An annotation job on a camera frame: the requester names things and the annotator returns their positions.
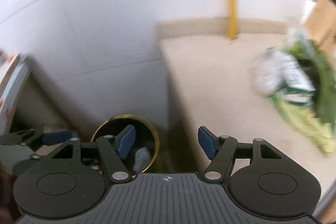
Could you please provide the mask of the pale cabbage leaf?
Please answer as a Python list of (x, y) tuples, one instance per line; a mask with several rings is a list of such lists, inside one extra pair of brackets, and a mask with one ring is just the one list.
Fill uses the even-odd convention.
[(294, 131), (308, 137), (324, 155), (335, 153), (335, 136), (329, 123), (322, 123), (309, 107), (292, 105), (275, 95), (269, 99)]

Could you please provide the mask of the green white milk carton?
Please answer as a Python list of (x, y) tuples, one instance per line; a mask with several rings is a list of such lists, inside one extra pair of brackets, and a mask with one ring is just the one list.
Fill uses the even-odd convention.
[(276, 95), (294, 105), (311, 105), (315, 87), (293, 55), (268, 48), (256, 60), (252, 83), (264, 96)]

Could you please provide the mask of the large dark green leaf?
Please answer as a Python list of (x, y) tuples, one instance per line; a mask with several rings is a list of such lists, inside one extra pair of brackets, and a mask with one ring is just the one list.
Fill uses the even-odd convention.
[(298, 40), (289, 49), (311, 80), (313, 110), (323, 123), (335, 124), (335, 70), (326, 53), (312, 40)]

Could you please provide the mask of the white foam net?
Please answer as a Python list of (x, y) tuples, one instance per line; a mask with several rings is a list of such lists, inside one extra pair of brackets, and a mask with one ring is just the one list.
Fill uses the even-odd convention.
[(146, 147), (138, 149), (134, 155), (133, 171), (135, 173), (141, 173), (151, 163), (152, 156)]

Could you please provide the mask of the gold rimmed trash bin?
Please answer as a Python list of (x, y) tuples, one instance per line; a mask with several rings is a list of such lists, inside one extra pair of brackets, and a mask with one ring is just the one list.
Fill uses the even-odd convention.
[(128, 125), (132, 125), (135, 128), (135, 142), (127, 157), (123, 159), (122, 162), (130, 171), (131, 175), (134, 176), (139, 174), (133, 171), (134, 155), (138, 149), (146, 147), (152, 156), (151, 163), (141, 173), (149, 169), (158, 155), (159, 136), (157, 130), (151, 123), (131, 114), (118, 115), (104, 122), (93, 134), (91, 142), (105, 135), (117, 136)]

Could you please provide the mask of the wooden knife block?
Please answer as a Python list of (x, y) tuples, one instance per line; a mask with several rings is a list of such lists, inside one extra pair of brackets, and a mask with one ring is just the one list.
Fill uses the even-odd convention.
[(316, 0), (306, 23), (309, 39), (329, 57), (335, 57), (335, 0)]

